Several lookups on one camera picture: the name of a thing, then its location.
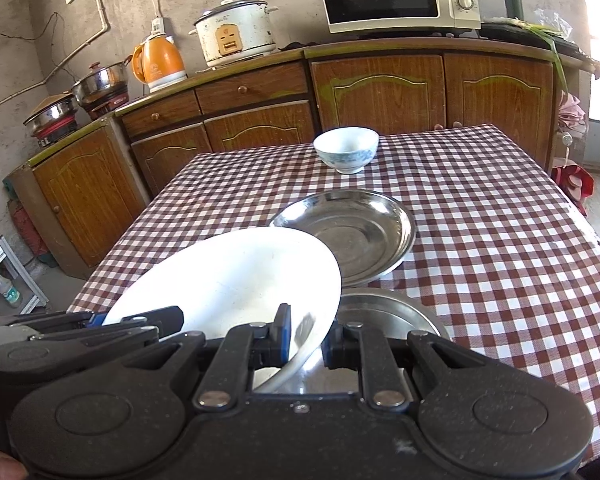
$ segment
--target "rice cooker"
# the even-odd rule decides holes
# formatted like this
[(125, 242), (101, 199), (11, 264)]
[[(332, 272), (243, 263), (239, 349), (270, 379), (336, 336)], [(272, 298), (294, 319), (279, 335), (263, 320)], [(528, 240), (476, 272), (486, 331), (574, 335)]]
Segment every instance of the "rice cooker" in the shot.
[(210, 67), (259, 56), (276, 49), (269, 21), (274, 10), (262, 0), (223, 0), (203, 12), (189, 33), (200, 38)]

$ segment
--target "rice cooker lid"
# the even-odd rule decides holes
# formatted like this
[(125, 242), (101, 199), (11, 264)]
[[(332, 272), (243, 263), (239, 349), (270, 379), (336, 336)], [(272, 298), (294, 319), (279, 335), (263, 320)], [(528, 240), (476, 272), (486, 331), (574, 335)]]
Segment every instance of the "rice cooker lid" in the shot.
[(215, 14), (221, 14), (222, 12), (227, 12), (231, 9), (236, 9), (237, 7), (244, 7), (247, 5), (267, 5), (266, 2), (262, 0), (222, 0), (220, 5), (214, 7), (211, 10), (205, 10), (195, 22), (194, 25), (197, 25), (202, 20), (207, 19), (209, 16), (214, 16)]

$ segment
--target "white pipe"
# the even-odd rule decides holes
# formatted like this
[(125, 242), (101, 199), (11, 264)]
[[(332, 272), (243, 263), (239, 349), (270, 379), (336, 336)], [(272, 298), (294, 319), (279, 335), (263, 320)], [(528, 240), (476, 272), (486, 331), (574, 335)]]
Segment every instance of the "white pipe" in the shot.
[(67, 62), (73, 56), (78, 54), (78, 52), (80, 52), (86, 46), (90, 45), (94, 40), (97, 40), (100, 36), (102, 36), (105, 32), (107, 32), (110, 29), (109, 22), (107, 21), (107, 17), (104, 14), (104, 6), (102, 4), (102, 0), (96, 0), (96, 4), (98, 6), (98, 14), (100, 15), (100, 23), (102, 25), (102, 28), (98, 32), (96, 32), (93, 36), (91, 36), (88, 40), (86, 40), (83, 44), (81, 44), (78, 48), (76, 48), (71, 54), (69, 54), (67, 57), (65, 57), (58, 64), (58, 66), (56, 66), (51, 72), (49, 72), (49, 74), (42, 81), (40, 81), (39, 83), (35, 83), (29, 87), (26, 87), (22, 90), (19, 90), (16, 93), (13, 93), (8, 97), (5, 97), (2, 101), (0, 101), (0, 105), (5, 104), (5, 102), (10, 101), (14, 97), (24, 94), (25, 92), (28, 92), (29, 90), (33, 90), (34, 88), (37, 88), (39, 86), (46, 84), (46, 82), (49, 81), (56, 74), (56, 72), (58, 72), (64, 65), (66, 65)]

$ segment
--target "checkered tablecloth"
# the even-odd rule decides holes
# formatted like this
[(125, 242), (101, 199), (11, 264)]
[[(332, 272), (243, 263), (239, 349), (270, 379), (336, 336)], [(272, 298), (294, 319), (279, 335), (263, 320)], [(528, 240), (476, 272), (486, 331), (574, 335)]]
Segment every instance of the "checkered tablecloth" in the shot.
[(600, 240), (494, 126), (382, 137), (359, 174), (310, 144), (194, 158), (138, 217), (71, 310), (107, 311), (153, 265), (197, 240), (264, 226), (288, 204), (356, 187), (413, 212), (413, 250), (373, 282), (431, 307), (461, 345), (579, 394), (600, 454)]

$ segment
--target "plastic bottle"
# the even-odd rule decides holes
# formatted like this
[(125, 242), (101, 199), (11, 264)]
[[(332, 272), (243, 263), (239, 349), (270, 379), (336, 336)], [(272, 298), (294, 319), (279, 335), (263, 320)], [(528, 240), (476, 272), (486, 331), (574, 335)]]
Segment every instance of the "plastic bottle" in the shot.
[(20, 293), (13, 286), (9, 278), (5, 278), (0, 274), (0, 294), (9, 302), (12, 307), (17, 307), (20, 304)]

